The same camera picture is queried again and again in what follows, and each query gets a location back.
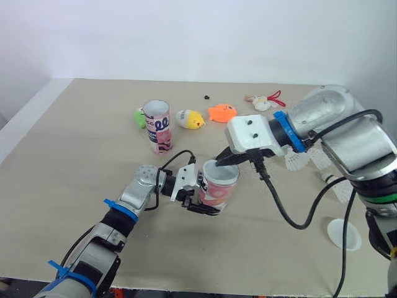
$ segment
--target table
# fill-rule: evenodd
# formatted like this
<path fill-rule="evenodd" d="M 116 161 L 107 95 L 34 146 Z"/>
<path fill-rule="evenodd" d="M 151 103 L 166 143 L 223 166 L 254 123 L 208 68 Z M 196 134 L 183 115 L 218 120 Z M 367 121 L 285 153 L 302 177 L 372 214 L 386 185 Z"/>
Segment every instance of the table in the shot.
<path fill-rule="evenodd" d="M 185 130 L 173 122 L 171 153 L 155 155 L 145 130 L 132 117 L 146 101 L 167 100 L 173 115 L 194 109 L 206 117 L 207 108 L 220 103 L 233 104 L 246 115 L 257 113 L 243 101 L 246 94 L 281 89 L 281 99 L 291 107 L 314 87 L 75 79 L 0 165 L 0 276 L 52 280 L 55 270 L 47 261 L 59 262 L 80 234 L 102 219 L 107 212 L 102 200 L 116 199 L 139 165 L 159 166 L 178 151 L 191 149 L 200 166 L 227 146 L 225 124 L 208 121 L 202 129 Z M 274 111 L 263 114 L 271 117 Z M 187 160 L 178 159 L 173 168 Z M 302 223 L 324 186 L 314 165 L 290 172 L 283 158 L 273 157 L 266 164 L 287 212 Z M 346 207 L 330 192 L 311 226 L 295 230 L 283 220 L 251 165 L 239 168 L 230 204 L 218 217 L 188 212 L 166 197 L 159 209 L 145 212 L 120 254 L 114 286 L 330 296 L 341 274 L 341 250 L 329 240 L 326 227 Z M 364 212 L 356 200 L 350 218 L 363 245 L 347 253 L 341 295 L 380 296 L 386 291 L 388 262 L 367 240 Z"/>

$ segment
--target orange toy fish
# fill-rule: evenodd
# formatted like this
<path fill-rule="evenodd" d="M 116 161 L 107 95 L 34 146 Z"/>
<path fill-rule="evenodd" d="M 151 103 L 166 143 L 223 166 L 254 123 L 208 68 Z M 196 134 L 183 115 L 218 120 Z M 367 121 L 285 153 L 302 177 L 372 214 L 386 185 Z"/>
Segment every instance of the orange toy fish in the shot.
<path fill-rule="evenodd" d="M 229 104 L 219 104 L 216 107 L 210 107 L 208 113 L 210 114 L 210 120 L 221 123 L 227 123 L 234 116 L 237 116 L 236 108 Z"/>

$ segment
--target green toy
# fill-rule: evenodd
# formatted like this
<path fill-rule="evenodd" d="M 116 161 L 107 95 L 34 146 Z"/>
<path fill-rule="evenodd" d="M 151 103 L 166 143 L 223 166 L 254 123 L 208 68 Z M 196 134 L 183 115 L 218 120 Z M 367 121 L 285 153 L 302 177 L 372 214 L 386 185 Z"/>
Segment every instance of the green toy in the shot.
<path fill-rule="evenodd" d="M 140 129 L 144 129 L 146 127 L 145 114 L 143 113 L 142 108 L 134 111 L 134 120 Z"/>

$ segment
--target cup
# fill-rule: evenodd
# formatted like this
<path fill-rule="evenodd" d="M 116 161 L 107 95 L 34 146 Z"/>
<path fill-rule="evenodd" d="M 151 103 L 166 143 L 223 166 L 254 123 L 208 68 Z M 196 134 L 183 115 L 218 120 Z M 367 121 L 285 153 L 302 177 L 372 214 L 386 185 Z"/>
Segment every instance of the cup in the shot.
<path fill-rule="evenodd" d="M 233 192 L 240 175 L 237 166 L 215 166 L 215 160 L 207 160 L 203 165 L 203 181 L 198 199 L 205 205 L 222 211 Z"/>
<path fill-rule="evenodd" d="M 172 147 L 168 103 L 160 100 L 149 101 L 143 106 L 143 112 L 154 152 L 167 153 Z"/>

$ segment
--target yellow toy chick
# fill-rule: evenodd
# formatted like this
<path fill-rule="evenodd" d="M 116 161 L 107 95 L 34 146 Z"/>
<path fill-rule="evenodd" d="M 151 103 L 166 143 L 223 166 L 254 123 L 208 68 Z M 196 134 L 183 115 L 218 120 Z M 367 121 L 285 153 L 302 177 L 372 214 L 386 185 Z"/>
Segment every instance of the yellow toy chick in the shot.
<path fill-rule="evenodd" d="M 202 114 L 192 110 L 181 110 L 176 113 L 176 123 L 185 129 L 199 129 L 205 125 Z"/>

